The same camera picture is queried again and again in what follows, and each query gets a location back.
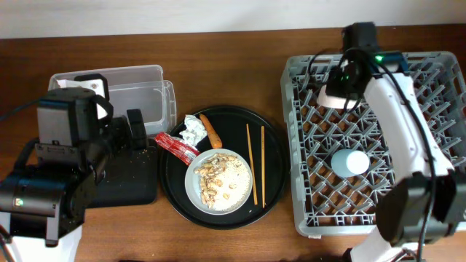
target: wooden table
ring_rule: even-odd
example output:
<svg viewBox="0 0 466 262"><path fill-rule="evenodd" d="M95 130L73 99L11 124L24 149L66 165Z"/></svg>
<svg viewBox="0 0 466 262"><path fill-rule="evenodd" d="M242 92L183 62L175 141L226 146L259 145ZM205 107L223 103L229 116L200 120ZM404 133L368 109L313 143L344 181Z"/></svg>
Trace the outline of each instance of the wooden table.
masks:
<svg viewBox="0 0 466 262"><path fill-rule="evenodd" d="M175 87L178 120L215 104L250 108L285 133L280 76L293 55L341 48L340 29L0 40L0 114L45 94L51 75L159 64ZM451 51L466 69L466 25L380 28L385 49ZM0 123L0 178L38 135L36 109ZM293 261L341 255L364 236L307 239L296 232L289 187L260 221L216 231L181 217L159 190L152 205L88 210L78 261ZM429 261L464 261L466 234L425 248Z"/></svg>

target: red wrapper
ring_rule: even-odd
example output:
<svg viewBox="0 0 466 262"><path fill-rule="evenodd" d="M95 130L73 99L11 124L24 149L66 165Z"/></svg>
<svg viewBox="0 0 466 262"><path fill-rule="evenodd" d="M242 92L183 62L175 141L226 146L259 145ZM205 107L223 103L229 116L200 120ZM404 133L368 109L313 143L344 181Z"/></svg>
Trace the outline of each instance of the red wrapper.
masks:
<svg viewBox="0 0 466 262"><path fill-rule="evenodd" d="M188 146L180 140L176 140L163 132L159 133L155 137L155 141L159 146L167 149L187 165L191 164L196 156L199 156L200 154L200 152L195 148L192 148L191 146Z"/></svg>

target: carrot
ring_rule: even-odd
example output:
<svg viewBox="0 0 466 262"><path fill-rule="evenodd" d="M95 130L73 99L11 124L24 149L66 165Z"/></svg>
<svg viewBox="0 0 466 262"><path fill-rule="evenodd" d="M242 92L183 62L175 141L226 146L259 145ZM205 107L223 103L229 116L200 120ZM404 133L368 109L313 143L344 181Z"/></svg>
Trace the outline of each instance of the carrot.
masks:
<svg viewBox="0 0 466 262"><path fill-rule="evenodd" d="M201 119L202 123L204 124L205 130L207 131L207 135L209 136L210 144L212 145L213 149L221 148L221 140L217 135L216 131L213 129L212 125L209 122L209 119L205 117L203 114L199 114L199 118Z"/></svg>

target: white bowl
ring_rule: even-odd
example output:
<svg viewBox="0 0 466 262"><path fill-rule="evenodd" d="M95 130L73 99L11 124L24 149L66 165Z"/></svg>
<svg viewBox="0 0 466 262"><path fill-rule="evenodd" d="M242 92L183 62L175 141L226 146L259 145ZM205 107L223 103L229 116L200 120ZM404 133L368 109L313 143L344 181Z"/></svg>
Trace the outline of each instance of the white bowl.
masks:
<svg viewBox="0 0 466 262"><path fill-rule="evenodd" d="M211 158L214 154L228 154L236 156L248 169L249 172L249 189L246 192L245 197L238 202L233 208L226 211L217 211L209 209L207 205L202 203L201 200L201 187L200 187L200 176L194 173L194 170L201 166L205 160ZM211 149L206 151L199 156L197 156L189 165L188 170L186 171L186 177L184 178L184 186L186 188L186 193L188 194L189 200L191 203L197 207L197 209L203 211L204 213L211 215L226 215L238 210L243 206L250 196L250 192L253 189L253 173L250 171L249 164L239 155L228 149Z"/></svg>

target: round black tray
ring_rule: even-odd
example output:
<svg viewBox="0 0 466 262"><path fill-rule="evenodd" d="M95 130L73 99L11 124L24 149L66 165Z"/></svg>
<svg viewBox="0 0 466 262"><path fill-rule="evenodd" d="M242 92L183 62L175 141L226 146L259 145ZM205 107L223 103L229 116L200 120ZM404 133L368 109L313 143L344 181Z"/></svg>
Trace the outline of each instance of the round black tray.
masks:
<svg viewBox="0 0 466 262"><path fill-rule="evenodd" d="M211 229L236 229L256 222L266 215L283 195L285 178L289 173L289 161L285 147L274 127L258 114L236 106L215 106L197 113L204 114L222 140L223 148L233 150L241 155L248 164L248 135L246 124L249 124L251 148L253 152L254 171L258 204L254 205L253 192L247 202L237 211L227 215L209 215L198 210L189 201L184 188L184 178L188 166L166 150L160 159L160 180L162 187L172 206L186 219ZM262 208L261 185L261 126L265 127L265 186L266 207ZM184 123L176 126L170 135L180 137L185 130ZM197 144L202 153L211 149L206 137Z"/></svg>

